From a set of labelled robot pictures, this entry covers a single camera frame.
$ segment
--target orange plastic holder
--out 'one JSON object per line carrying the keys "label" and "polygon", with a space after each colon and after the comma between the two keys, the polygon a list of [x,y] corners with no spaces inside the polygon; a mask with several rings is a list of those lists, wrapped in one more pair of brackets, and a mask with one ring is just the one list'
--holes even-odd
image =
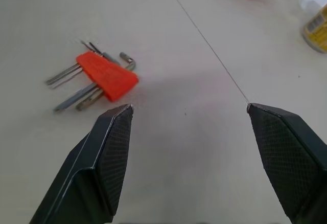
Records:
{"label": "orange plastic holder", "polygon": [[76,61],[112,102],[129,92],[138,83],[135,73],[109,62],[93,52],[86,52],[78,56]]}

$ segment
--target can label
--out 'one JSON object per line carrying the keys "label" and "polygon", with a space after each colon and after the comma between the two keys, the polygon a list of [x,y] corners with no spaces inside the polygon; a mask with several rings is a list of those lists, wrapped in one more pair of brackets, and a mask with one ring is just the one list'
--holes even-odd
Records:
{"label": "can label", "polygon": [[327,5],[304,27],[311,44],[327,52]]}

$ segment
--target white tabletop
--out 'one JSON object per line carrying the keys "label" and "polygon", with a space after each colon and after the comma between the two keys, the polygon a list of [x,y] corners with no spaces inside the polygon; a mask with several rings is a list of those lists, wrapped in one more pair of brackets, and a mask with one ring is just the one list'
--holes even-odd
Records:
{"label": "white tabletop", "polygon": [[[327,62],[292,21],[253,0],[0,0],[0,12],[1,223],[27,223],[70,150],[123,103],[135,112],[114,223],[290,223],[245,102],[295,112],[327,141]],[[86,50],[79,40],[126,52],[140,82],[54,115],[90,83],[44,84]]]}

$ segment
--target metal rod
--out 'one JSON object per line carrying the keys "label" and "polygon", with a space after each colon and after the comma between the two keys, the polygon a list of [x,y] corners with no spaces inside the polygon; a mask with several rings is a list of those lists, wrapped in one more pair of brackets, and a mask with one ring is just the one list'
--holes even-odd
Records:
{"label": "metal rod", "polygon": [[82,73],[82,68],[77,68],[73,72],[69,73],[69,75],[60,78],[58,81],[54,82],[52,85],[50,85],[51,89],[56,89],[57,87],[63,85],[64,83],[67,83],[68,81],[72,80],[74,77],[76,77],[78,74]]}
{"label": "metal rod", "polygon": [[136,67],[136,62],[134,59],[132,59],[131,57],[129,57],[127,54],[125,54],[124,52],[121,52],[119,54],[119,56],[124,60],[126,61],[127,63],[129,63],[128,66],[125,67],[125,69],[129,70],[129,71],[132,71],[135,69]]}
{"label": "metal rod", "polygon": [[51,85],[57,81],[59,81],[61,78],[69,75],[71,72],[75,71],[75,69],[81,67],[79,64],[74,64],[73,66],[69,67],[68,69],[62,71],[61,73],[59,73],[58,75],[50,78],[49,80],[45,81],[45,83],[47,85]]}
{"label": "metal rod", "polygon": [[69,99],[65,100],[61,104],[57,105],[54,108],[54,111],[59,111],[59,110],[64,110],[70,107],[72,104],[74,104],[76,101],[80,100],[82,97],[90,93],[92,90],[97,88],[96,83],[92,83],[89,86],[85,87],[84,89],[79,90],[77,93],[75,93],[72,97]]}
{"label": "metal rod", "polygon": [[95,91],[92,92],[85,100],[81,101],[76,105],[77,110],[87,109],[89,106],[94,104],[97,100],[99,100],[104,95],[104,91],[97,87]]}

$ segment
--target spray can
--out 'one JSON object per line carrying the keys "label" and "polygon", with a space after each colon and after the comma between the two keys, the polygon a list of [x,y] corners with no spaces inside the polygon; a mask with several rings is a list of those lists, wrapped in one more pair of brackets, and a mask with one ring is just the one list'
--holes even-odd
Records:
{"label": "spray can", "polygon": [[327,53],[327,5],[302,29],[302,36],[310,47]]}

